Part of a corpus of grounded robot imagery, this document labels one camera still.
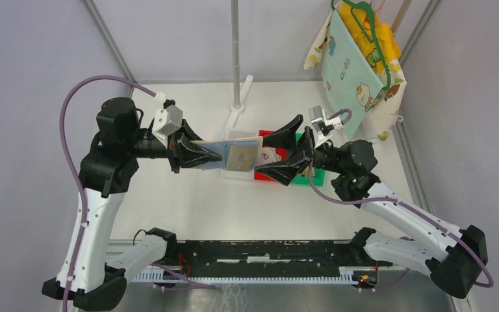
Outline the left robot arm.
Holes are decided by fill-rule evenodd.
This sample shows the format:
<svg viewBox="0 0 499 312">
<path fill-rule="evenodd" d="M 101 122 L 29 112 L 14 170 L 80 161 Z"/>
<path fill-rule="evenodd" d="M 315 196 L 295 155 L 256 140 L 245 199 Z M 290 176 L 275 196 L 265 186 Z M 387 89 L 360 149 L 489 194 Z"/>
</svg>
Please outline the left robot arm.
<svg viewBox="0 0 499 312">
<path fill-rule="evenodd" d="M 166 100 L 147 128 L 142 111 L 127 97 L 102 104 L 96 117 L 98 132 L 74 177 L 81 191 L 65 262 L 42 293 L 83 311 L 110 311 L 123 298 L 127 285 L 153 263 L 178 260 L 177 237 L 159 228 L 120 255 L 107 258 L 118 210 L 129 190 L 139 159 L 166 159 L 174 173 L 183 168 L 222 160 L 196 144 L 198 136 L 172 100 Z"/>
</svg>

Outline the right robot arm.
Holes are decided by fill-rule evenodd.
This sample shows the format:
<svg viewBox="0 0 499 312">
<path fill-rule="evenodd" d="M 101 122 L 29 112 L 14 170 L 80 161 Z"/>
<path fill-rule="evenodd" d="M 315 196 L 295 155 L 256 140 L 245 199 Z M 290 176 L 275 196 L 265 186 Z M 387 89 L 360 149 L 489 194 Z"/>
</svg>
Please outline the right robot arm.
<svg viewBox="0 0 499 312">
<path fill-rule="evenodd" d="M 283 149 L 287 157 L 259 165 L 256 171 L 286 186 L 305 169 L 336 173 L 331 181 L 335 191 L 332 203 L 355 206 L 406 234 L 405 239 L 398 239 L 374 229 L 360 230 L 358 242 L 349 248 L 355 264 L 375 260 L 403 266 L 428 276 L 440 290 L 459 299 L 480 285 L 481 275 L 487 278 L 483 287 L 494 285 L 487 270 L 486 236 L 480 228 L 461 228 L 446 222 L 393 191 L 373 173 L 377 159 L 371 142 L 354 140 L 336 147 L 329 139 L 335 125 L 323 119 L 314 121 L 297 136 L 302 122 L 303 117 L 297 115 L 264 136 L 265 147 Z"/>
</svg>

